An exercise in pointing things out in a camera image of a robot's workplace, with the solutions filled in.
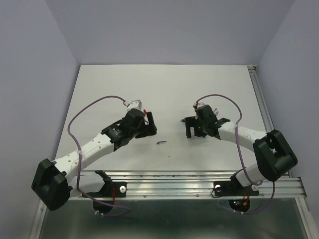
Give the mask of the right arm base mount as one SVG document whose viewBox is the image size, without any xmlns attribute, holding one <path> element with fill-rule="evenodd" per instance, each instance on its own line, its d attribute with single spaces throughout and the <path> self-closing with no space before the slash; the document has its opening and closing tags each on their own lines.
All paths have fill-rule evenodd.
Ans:
<svg viewBox="0 0 319 239">
<path fill-rule="evenodd" d="M 216 199 L 229 197 L 228 203 L 232 210 L 246 213 L 250 209 L 250 197 L 260 194 L 258 187 L 253 188 L 251 184 L 242 186 L 236 178 L 238 173 L 239 171 L 233 174 L 229 180 L 214 181 L 211 196 Z"/>
</svg>

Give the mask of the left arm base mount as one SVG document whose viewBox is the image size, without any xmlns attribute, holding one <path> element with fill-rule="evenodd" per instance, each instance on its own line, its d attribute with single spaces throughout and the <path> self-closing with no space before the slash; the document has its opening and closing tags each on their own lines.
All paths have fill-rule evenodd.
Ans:
<svg viewBox="0 0 319 239">
<path fill-rule="evenodd" d="M 113 181 L 113 179 L 102 170 L 95 173 L 102 178 L 103 184 L 99 189 L 85 192 L 80 188 L 79 177 L 77 178 L 77 190 L 82 197 L 92 200 L 92 207 L 96 215 L 101 217 L 120 217 L 127 215 L 130 209 L 125 206 L 116 205 L 117 198 L 125 198 L 127 195 L 127 182 Z"/>
</svg>

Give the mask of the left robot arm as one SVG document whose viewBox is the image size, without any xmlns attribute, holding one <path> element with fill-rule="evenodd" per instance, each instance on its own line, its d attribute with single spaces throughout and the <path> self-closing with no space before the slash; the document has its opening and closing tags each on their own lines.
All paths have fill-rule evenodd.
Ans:
<svg viewBox="0 0 319 239">
<path fill-rule="evenodd" d="M 47 158 L 42 160 L 37 166 L 31 188 L 49 210 L 55 211 L 71 198 L 73 187 L 70 182 L 78 179 L 83 169 L 134 138 L 156 133 L 152 112 L 130 109 L 122 119 L 101 130 L 85 145 L 80 146 L 77 142 L 76 151 L 52 161 Z"/>
</svg>

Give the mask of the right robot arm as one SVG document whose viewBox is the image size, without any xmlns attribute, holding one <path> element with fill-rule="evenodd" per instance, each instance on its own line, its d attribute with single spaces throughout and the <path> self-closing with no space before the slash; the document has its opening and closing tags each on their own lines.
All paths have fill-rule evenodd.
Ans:
<svg viewBox="0 0 319 239">
<path fill-rule="evenodd" d="M 195 109 L 195 115 L 184 119 L 186 137 L 191 138 L 191 129 L 197 137 L 214 137 L 236 144 L 237 150 L 244 147 L 255 154 L 256 163 L 239 170 L 229 182 L 234 194 L 241 194 L 247 186 L 264 180 L 277 181 L 295 167 L 298 159 L 283 134 L 274 129 L 270 132 L 238 126 L 226 118 L 218 119 L 209 105 Z"/>
</svg>

